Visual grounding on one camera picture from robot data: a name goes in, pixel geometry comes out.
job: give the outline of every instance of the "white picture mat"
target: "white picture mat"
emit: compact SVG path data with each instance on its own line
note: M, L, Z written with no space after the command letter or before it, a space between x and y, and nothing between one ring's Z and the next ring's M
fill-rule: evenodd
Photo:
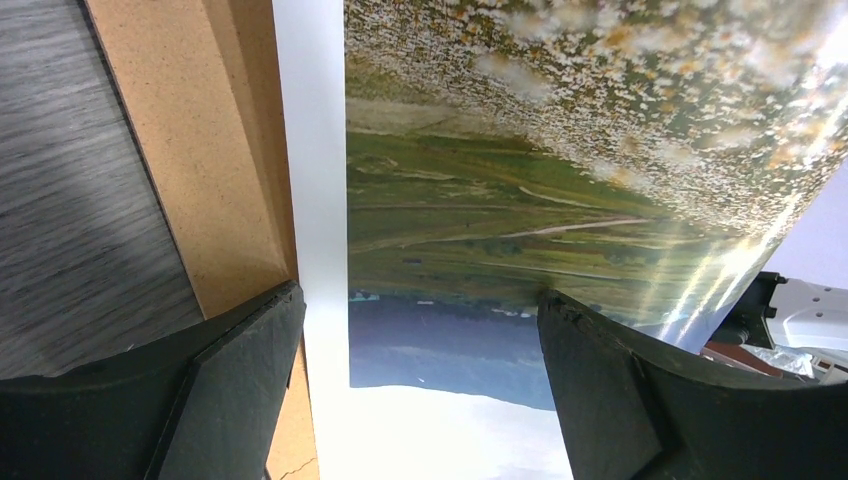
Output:
M392 409L390 403L380 403L381 392L377 389L349 388L344 6L342 0L274 0L273 4L298 268L308 305L304 330L321 478L391 478L405 465L410 469L405 478L434 478L435 473L439 478L526 478L520 470L524 466L567 461L540 453L538 447L557 438L538 423L531 425L539 433L538 438L525 439L538 442L537 448L519 449L524 452L520 458L512 455L515 449L490 448L498 442L503 445L508 438L515 439L516 432L501 432L503 438L498 432L487 435L484 415L466 417L461 435L450 435L451 429L445 428L450 425L438 423L436 414L444 409L445 401L457 408L471 406L479 410L479 397L446 400L447 397L436 398L443 392L422 390L416 394L408 391L415 389L397 387L399 391L394 394L402 399L402 406ZM848 249L839 248L848 238L846 206L848 170L843 168L767 269L848 287ZM409 426L418 424L419 431L406 432L406 438L391 437L404 420ZM426 441L416 443L414 440L420 441L422 435ZM480 455L456 455L467 452L456 445L479 446L488 437L494 438L489 438L486 448L477 449ZM435 463L409 465L419 458L410 452L421 453L421 444L432 446L435 442L438 449L420 455L430 456ZM455 476L444 470L430 470L447 464L457 468ZM511 466L519 470L510 474Z

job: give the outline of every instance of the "grass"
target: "grass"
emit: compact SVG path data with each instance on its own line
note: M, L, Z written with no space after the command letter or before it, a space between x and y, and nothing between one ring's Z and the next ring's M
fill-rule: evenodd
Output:
M629 324L660 322L733 245L520 138L349 132L348 204L352 289L531 311L553 287ZM531 233L616 221L641 223Z

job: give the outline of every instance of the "gray wood grain surface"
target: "gray wood grain surface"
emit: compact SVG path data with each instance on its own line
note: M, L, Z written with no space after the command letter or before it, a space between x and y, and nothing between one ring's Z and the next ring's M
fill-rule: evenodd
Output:
M0 2L0 378L202 319L77 0Z

